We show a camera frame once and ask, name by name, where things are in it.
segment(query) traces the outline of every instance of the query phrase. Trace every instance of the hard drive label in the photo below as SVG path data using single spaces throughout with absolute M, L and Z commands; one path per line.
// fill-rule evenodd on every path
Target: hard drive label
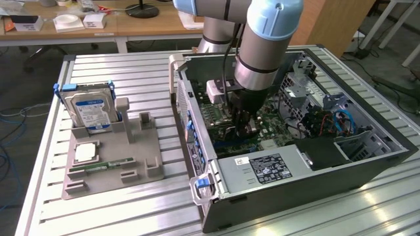
M 111 125 L 108 113 L 103 111 L 106 104 L 102 99 L 76 102 L 76 106 L 86 127 L 104 129 Z
M 262 184 L 292 177 L 280 154 L 250 159 L 250 163 Z

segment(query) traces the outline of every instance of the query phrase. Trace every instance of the wooden desk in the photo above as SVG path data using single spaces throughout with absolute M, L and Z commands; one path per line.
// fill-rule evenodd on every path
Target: wooden desk
M 138 1 L 108 0 L 95 2 L 108 8 L 126 8 Z M 0 46 L 116 42 L 119 52 L 127 53 L 128 41 L 202 37 L 202 30 L 187 30 L 183 27 L 178 11 L 172 4 L 158 1 L 150 2 L 160 9 L 160 14 L 155 18 L 138 19 L 128 16 L 123 11 L 119 11 L 118 14 L 108 14 L 106 16 L 107 26 L 104 29 L 84 29 L 66 33 L 56 32 L 52 19 L 56 17 L 56 12 L 64 11 L 67 8 L 62 6 L 43 7 L 39 2 L 27 2 L 24 7 L 28 12 L 47 19 L 42 31 L 18 32 L 14 29 L 6 32 L 4 35 L 0 35 Z

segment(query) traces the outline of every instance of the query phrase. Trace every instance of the metal slats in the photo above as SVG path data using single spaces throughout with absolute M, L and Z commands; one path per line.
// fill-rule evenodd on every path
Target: metal slats
M 336 63 L 323 49 L 308 46 L 344 79 L 360 96 L 410 140 L 420 145 L 419 127 L 400 116 L 394 106 L 366 86 L 350 69 Z M 72 122 L 64 108 L 59 129 L 55 130 L 54 153 L 47 162 L 44 205 L 38 235 L 203 235 L 200 216 L 191 201 L 187 168 L 180 149 L 175 119 L 168 99 L 168 56 L 172 53 L 78 56 L 71 83 L 107 81 L 116 84 L 118 97 L 130 98 L 130 118 L 150 111 L 156 118 L 166 179 L 72 200 L 62 200 L 64 164 Z M 328 92 L 338 86 L 318 70 L 318 79 Z M 215 235 L 383 235 L 419 225 L 420 156 L 384 171 L 363 188 L 335 195 L 278 214 L 235 226 Z

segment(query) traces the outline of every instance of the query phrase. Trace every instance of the hard drive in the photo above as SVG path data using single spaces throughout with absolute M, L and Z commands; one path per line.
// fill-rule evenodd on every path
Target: hard drive
M 74 121 L 74 127 L 87 127 L 90 134 L 111 131 L 111 123 L 120 120 L 115 109 L 114 83 L 76 85 L 59 89 L 59 96 Z

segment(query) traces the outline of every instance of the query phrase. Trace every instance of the aluminum workbench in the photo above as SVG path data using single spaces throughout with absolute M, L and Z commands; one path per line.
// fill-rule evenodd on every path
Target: aluminum workbench
M 420 128 L 328 50 L 310 48 L 391 124 L 420 147 Z M 130 98 L 130 117 L 156 117 L 166 179 L 87 197 L 62 200 L 72 121 L 52 101 L 16 235 L 203 235 L 168 95 L 168 57 L 190 51 L 78 56 L 63 62 L 59 83 L 114 80 Z M 318 70 L 328 91 L 336 86 Z M 420 153 L 360 189 L 266 216 L 224 231 L 230 236 L 412 235 L 420 232 Z

